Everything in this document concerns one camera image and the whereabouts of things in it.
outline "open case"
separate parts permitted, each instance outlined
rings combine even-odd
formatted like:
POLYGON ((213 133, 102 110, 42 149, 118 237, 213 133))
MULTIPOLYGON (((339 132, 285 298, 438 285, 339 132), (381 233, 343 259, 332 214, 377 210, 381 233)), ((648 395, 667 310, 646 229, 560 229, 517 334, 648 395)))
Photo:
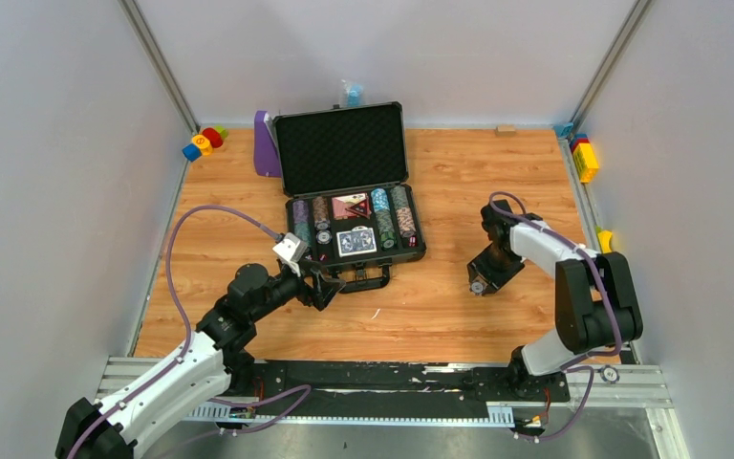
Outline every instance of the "open case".
POLYGON ((391 265, 423 258, 400 103, 278 116, 274 131, 289 231, 330 275, 354 272, 342 293, 385 287, 391 265))

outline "wooden table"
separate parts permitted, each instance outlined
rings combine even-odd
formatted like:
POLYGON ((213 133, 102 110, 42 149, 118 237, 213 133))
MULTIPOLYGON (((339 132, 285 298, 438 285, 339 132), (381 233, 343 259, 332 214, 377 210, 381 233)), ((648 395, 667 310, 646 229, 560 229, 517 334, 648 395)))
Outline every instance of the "wooden table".
MULTIPOLYGON (((508 361, 518 345, 553 326, 552 280, 531 264, 496 295, 468 290, 465 264, 487 244, 480 208, 488 194, 519 195, 528 211, 576 241, 583 232, 558 143, 550 130, 496 137, 490 130, 408 130, 409 184, 428 253, 392 268, 384 289, 339 295, 322 313, 293 301, 257 323, 256 358, 366 361, 508 361)), ((286 230, 278 179, 259 177, 253 134, 230 131, 224 147, 189 170, 177 217, 201 204, 237 208, 286 230)), ((246 263, 276 272, 273 242, 219 211, 187 220, 173 252, 173 276, 193 327, 246 263)), ((136 356, 163 356, 184 339, 163 268, 151 295, 136 356)))

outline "purple object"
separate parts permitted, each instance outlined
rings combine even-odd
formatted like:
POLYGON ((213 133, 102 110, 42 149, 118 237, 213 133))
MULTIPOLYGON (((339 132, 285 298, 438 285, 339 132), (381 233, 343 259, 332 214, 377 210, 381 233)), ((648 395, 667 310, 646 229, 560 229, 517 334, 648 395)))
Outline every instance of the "purple object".
POLYGON ((271 134, 271 117, 265 110, 258 110, 254 114, 254 170, 263 177, 283 176, 277 146, 271 134))

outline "white wall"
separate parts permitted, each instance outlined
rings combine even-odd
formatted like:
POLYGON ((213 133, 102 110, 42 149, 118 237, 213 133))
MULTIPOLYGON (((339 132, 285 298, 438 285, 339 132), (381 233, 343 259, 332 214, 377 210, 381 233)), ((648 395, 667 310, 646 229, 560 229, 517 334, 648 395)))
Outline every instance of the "white wall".
POLYGON ((339 81, 408 124, 566 121, 633 0, 140 0, 203 123, 324 110, 339 81))
POLYGON ((655 2, 583 128, 637 285, 638 348, 692 457, 734 457, 734 2, 655 2))
POLYGON ((186 130, 116 1, 0 1, 0 459, 128 348, 186 130))

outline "robotic arm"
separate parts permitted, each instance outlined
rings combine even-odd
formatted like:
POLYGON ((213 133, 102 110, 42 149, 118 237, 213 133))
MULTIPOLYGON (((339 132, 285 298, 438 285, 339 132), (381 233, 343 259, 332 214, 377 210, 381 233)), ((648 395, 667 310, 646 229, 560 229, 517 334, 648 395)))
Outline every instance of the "robotic arm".
MULTIPOLYGON (((512 213, 506 200, 494 204, 512 213)), ((538 215, 523 216, 535 224, 534 228, 490 205, 481 214, 491 244, 468 263, 468 281, 475 295, 499 291, 524 269, 525 259, 555 279, 555 328, 513 351, 512 383, 559 372, 579 356, 615 344, 612 323, 603 302, 593 298, 593 275, 581 255, 543 232, 541 229, 549 226, 538 215)), ((579 247, 598 269, 622 339, 638 339, 642 317, 626 258, 617 252, 598 253, 579 247)))
POLYGON ((73 404, 66 413, 55 457, 66 458, 83 432, 118 405, 119 410, 89 435, 77 457, 140 458, 199 404, 228 390, 241 392, 251 380, 254 358, 244 348, 257 335, 254 323, 294 298, 322 311, 344 287, 344 281, 323 276, 318 263, 303 258, 307 248, 298 237, 286 234, 274 247, 280 274, 269 276, 258 264, 241 267, 227 294, 196 326, 186 353, 182 342, 115 394, 93 404, 85 398, 73 404), (168 365, 174 366, 160 376, 168 365), (143 386, 133 401, 123 402, 143 386))

